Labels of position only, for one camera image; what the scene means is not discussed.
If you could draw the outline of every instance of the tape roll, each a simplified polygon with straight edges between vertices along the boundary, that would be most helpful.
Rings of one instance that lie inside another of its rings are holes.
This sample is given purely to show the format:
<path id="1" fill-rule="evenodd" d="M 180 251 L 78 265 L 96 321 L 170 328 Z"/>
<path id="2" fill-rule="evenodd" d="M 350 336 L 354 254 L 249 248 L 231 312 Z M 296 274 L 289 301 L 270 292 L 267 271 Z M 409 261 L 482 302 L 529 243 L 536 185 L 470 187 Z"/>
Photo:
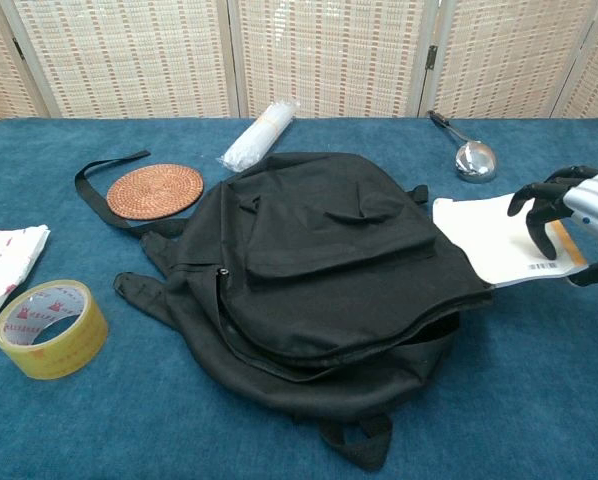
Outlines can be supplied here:
<path id="1" fill-rule="evenodd" d="M 33 345 L 41 331 L 78 316 L 56 337 Z M 88 287 L 74 280 L 43 283 L 15 298 L 0 314 L 0 348 L 31 378 L 51 380 L 86 365 L 101 349 L 108 324 Z"/>

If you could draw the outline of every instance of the robotic hand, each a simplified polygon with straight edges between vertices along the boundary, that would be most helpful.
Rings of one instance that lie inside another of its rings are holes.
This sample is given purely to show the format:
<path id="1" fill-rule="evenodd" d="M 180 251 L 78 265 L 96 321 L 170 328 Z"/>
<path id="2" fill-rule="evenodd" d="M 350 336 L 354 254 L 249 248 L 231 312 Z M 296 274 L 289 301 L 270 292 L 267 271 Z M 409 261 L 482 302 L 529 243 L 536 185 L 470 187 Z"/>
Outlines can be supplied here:
<path id="1" fill-rule="evenodd" d="M 572 217 L 577 224 L 598 239 L 598 170 L 590 167 L 569 167 L 557 170 L 543 183 L 521 188 L 510 201 L 508 216 L 519 213 L 531 199 L 535 204 L 528 212 L 526 225 L 530 237 L 548 259 L 557 256 L 546 235 L 546 223 Z M 579 286 L 598 283 L 598 263 L 568 277 Z"/>

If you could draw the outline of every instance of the backpack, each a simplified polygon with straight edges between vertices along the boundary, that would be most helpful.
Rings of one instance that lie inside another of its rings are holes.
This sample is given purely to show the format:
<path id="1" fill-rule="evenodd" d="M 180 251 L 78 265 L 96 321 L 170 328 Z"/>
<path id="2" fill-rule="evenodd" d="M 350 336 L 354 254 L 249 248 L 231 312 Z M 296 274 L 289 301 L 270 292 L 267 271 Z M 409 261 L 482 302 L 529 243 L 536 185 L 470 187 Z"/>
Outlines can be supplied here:
<path id="1" fill-rule="evenodd" d="M 78 192 L 140 236 L 165 276 L 122 273 L 116 291 L 180 332 L 216 381 L 316 420 L 339 454 L 380 468 L 386 413 L 432 376 L 458 312 L 490 301 L 489 285 L 418 205 L 427 189 L 406 192 L 357 155 L 271 154 L 212 188 L 189 219 L 130 226 L 88 183 L 102 163 L 77 174 Z M 350 423 L 364 440 L 346 441 Z"/>

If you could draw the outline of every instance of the beige wall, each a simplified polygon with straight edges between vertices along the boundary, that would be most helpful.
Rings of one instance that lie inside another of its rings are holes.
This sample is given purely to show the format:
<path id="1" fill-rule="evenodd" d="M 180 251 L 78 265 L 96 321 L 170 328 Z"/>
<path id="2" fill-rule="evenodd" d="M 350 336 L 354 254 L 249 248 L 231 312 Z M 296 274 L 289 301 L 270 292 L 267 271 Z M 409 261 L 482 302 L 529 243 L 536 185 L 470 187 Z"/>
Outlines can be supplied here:
<path id="1" fill-rule="evenodd" d="M 598 116 L 598 0 L 0 5 L 0 118 L 256 116 L 289 97 L 303 117 Z"/>

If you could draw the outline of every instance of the white napkin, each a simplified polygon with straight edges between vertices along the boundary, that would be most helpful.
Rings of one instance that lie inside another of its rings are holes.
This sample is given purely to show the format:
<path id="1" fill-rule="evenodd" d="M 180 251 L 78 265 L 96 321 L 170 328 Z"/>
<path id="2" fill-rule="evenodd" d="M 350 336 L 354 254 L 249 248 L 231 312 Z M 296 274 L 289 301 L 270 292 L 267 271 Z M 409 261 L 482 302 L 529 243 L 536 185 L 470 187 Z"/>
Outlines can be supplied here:
<path id="1" fill-rule="evenodd" d="M 26 279 L 49 234 L 46 225 L 22 230 L 0 230 L 0 307 Z"/>
<path id="2" fill-rule="evenodd" d="M 559 221 L 546 225 L 546 234 L 557 251 L 555 260 L 546 259 L 526 226 L 526 215 L 534 202 L 527 202 L 521 212 L 509 217 L 512 195 L 462 202 L 438 198 L 432 218 L 466 253 L 477 275 L 496 287 L 565 277 L 586 268 L 585 259 Z"/>

